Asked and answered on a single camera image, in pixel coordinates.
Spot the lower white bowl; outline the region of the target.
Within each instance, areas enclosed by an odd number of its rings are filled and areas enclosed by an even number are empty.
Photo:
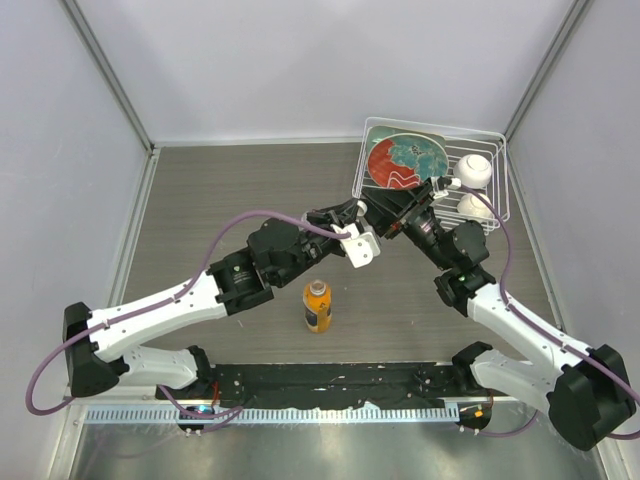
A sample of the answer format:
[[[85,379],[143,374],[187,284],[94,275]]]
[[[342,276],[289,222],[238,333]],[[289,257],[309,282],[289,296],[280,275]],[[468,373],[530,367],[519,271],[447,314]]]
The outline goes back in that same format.
[[[458,202],[456,209],[462,215],[493,219],[494,215],[487,204],[491,204],[491,202],[485,194],[466,193]]]

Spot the white bottle cap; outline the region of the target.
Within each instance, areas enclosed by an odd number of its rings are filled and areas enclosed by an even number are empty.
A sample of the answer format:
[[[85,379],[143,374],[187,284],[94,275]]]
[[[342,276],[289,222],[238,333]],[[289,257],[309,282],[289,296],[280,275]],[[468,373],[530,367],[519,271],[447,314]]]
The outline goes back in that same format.
[[[367,213],[367,205],[363,201],[358,200],[356,206],[358,216],[364,216]]]

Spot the orange juice bottle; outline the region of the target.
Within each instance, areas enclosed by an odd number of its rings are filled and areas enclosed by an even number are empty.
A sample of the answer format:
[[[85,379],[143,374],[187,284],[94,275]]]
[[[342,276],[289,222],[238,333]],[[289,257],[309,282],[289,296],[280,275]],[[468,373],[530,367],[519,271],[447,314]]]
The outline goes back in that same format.
[[[324,333],[332,321],[332,291],[323,280],[312,280],[303,291],[304,319],[314,333]]]

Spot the red and teal plate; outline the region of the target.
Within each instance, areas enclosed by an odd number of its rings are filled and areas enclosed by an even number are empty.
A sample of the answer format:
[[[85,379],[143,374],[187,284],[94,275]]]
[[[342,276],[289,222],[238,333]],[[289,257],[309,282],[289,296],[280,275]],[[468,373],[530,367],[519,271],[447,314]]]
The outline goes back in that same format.
[[[438,134],[374,126],[365,140],[365,167],[383,189],[408,189],[449,169],[445,138]]]

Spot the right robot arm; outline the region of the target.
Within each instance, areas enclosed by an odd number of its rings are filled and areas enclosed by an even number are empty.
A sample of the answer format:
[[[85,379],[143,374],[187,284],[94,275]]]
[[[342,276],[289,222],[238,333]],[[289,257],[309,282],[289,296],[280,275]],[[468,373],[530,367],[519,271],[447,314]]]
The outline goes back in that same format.
[[[404,234],[440,270],[434,281],[442,301],[489,328],[524,356],[508,358],[477,342],[461,351],[451,371],[457,391],[496,390],[546,415],[560,436],[588,451],[605,438],[635,440],[617,433],[639,405],[621,354],[604,344],[594,348],[555,328],[525,308],[482,266],[489,256],[481,224],[466,220],[450,230],[437,219],[433,204],[449,179],[411,189],[365,187],[361,199],[376,234]]]

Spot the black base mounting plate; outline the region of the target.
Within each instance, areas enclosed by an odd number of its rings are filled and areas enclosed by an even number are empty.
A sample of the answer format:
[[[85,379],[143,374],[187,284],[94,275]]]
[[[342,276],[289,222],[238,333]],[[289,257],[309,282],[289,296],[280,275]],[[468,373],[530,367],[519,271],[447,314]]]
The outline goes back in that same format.
[[[461,369],[435,362],[327,364],[218,364],[209,378],[173,398],[218,399],[226,408],[359,409],[370,402],[383,410],[440,408],[450,397],[486,397]]]

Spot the upper white bowl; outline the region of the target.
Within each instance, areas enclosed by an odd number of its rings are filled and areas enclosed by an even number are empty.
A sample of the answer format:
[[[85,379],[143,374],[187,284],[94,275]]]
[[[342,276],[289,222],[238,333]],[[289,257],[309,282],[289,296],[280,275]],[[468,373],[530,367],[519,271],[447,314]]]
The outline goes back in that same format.
[[[485,188],[493,174],[491,163],[482,155],[468,154],[461,157],[453,167],[453,176],[471,189]]]

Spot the white bowl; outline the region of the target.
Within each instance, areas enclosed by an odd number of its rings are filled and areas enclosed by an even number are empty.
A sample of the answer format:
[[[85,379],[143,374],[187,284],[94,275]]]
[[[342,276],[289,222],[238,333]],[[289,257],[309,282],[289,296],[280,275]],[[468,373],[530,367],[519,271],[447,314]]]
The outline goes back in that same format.
[[[485,194],[466,193],[458,202],[456,209],[462,215],[493,219],[494,215],[487,204],[491,204],[491,202]]]
[[[485,188],[493,174],[491,163],[482,155],[468,154],[461,157],[453,167],[453,176],[471,189]]]

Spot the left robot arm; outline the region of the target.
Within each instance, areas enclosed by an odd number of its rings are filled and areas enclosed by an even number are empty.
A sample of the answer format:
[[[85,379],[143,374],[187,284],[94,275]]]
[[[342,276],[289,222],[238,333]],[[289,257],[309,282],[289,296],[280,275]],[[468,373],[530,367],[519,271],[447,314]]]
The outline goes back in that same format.
[[[213,385],[203,349],[177,351],[146,342],[183,327],[223,319],[262,305],[329,255],[358,262],[366,208],[349,200],[314,210],[301,219],[256,210],[233,225],[263,218],[246,247],[217,262],[205,260],[194,276],[164,291],[105,309],[78,302],[65,308],[63,340],[70,393],[74,398],[102,394],[117,385],[156,385],[182,390],[193,399]]]

